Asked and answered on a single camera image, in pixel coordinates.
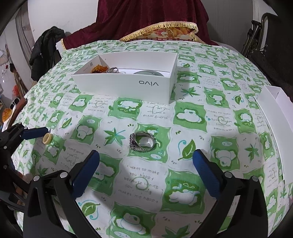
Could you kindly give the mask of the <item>gold fringed embroidered pillow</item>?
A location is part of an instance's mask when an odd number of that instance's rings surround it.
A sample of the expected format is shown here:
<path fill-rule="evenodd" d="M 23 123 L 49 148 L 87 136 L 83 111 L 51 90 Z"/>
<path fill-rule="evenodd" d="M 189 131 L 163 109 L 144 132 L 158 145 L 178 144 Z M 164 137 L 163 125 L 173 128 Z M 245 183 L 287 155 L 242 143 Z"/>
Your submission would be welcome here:
<path fill-rule="evenodd" d="M 192 41 L 204 44 L 198 36 L 196 23 L 186 21 L 165 21 L 139 29 L 120 39 L 122 42 L 136 40 Z"/>

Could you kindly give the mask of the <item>dark red velvet cloth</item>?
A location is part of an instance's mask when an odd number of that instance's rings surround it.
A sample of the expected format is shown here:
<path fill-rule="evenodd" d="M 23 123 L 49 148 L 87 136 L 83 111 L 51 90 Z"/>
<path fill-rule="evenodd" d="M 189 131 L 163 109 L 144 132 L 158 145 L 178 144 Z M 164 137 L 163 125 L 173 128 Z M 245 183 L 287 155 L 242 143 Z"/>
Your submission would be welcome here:
<path fill-rule="evenodd" d="M 197 36 L 215 45 L 209 38 L 208 14 L 201 1 L 99 1 L 95 23 L 62 39 L 66 49 L 98 40 L 119 40 L 130 33 L 164 22 L 195 24 Z"/>

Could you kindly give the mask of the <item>white vivo phone box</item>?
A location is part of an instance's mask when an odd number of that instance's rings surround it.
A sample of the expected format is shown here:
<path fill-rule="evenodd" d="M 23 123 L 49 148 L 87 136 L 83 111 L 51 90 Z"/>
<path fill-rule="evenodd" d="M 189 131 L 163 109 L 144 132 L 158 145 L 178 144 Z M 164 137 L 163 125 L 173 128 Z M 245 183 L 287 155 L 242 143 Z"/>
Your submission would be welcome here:
<path fill-rule="evenodd" d="M 80 92 L 139 99 L 168 105 L 177 76 L 177 53 L 115 52 L 99 54 L 73 75 Z M 137 75 L 139 70 L 169 72 L 168 77 Z"/>

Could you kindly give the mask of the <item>dark folding chair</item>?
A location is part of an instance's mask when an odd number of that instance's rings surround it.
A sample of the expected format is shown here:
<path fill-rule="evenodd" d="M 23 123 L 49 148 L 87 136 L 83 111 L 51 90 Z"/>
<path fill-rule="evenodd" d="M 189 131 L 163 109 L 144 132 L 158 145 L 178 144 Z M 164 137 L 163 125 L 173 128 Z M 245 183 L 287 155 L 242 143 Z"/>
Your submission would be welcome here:
<path fill-rule="evenodd" d="M 263 14 L 257 44 L 248 52 L 248 59 L 273 85 L 292 98 L 292 34 L 281 19 L 271 13 Z"/>

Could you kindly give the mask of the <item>green white patterned bedsheet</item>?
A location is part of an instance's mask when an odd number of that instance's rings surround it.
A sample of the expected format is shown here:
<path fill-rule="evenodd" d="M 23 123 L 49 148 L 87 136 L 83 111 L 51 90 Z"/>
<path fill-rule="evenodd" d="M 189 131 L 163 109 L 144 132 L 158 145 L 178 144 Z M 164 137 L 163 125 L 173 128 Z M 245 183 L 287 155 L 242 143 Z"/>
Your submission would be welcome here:
<path fill-rule="evenodd" d="M 170 52 L 178 71 L 168 105 L 80 92 L 72 75 L 100 53 Z M 200 149 L 235 177 L 256 176 L 268 231 L 290 208 L 279 152 L 256 99 L 269 82 L 230 49 L 191 42 L 98 41 L 62 53 L 27 94 L 17 117 L 53 135 L 23 141 L 13 153 L 29 181 L 69 171 L 97 150 L 100 164 L 78 206 L 103 237 L 189 237 L 215 200 L 192 163 Z"/>

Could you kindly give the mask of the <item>black jacket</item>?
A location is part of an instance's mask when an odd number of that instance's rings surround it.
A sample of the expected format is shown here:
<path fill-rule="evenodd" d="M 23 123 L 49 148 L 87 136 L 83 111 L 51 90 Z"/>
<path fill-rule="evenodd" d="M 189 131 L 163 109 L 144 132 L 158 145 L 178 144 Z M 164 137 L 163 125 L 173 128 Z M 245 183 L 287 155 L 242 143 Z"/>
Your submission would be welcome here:
<path fill-rule="evenodd" d="M 29 59 L 31 78 L 39 81 L 55 64 L 56 43 L 65 37 L 64 30 L 53 26 L 44 31 L 35 42 Z"/>

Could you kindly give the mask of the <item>green jade bangle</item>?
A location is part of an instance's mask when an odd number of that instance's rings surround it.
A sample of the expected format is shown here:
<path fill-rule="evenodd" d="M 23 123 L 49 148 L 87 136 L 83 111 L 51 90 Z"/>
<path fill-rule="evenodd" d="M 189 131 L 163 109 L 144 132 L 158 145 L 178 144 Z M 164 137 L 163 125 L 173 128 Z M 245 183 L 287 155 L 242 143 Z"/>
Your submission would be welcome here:
<path fill-rule="evenodd" d="M 161 76 L 161 77 L 168 77 L 170 75 L 169 72 L 156 71 L 156 70 L 139 70 L 139 71 L 134 72 L 133 74 L 137 74 L 137 75 L 150 75 L 150 76 Z"/>

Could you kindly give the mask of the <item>white box lid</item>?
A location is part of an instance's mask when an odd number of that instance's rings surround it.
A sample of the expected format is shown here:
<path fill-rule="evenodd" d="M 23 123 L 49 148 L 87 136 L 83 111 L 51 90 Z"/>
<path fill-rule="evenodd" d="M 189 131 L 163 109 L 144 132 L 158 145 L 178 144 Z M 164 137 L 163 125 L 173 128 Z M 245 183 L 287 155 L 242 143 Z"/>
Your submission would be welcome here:
<path fill-rule="evenodd" d="M 292 102 L 282 88 L 266 85 L 256 99 L 272 131 L 285 182 L 292 183 Z"/>

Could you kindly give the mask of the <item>white slippers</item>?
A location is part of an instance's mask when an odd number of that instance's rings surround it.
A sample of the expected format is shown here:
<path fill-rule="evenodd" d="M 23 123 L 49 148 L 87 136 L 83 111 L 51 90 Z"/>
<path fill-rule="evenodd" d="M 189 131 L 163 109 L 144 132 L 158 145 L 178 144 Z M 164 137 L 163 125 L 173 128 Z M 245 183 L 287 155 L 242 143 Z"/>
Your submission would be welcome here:
<path fill-rule="evenodd" d="M 16 97 L 13 99 L 13 101 L 10 104 L 10 109 L 13 110 L 13 108 L 20 102 L 20 98 Z"/>

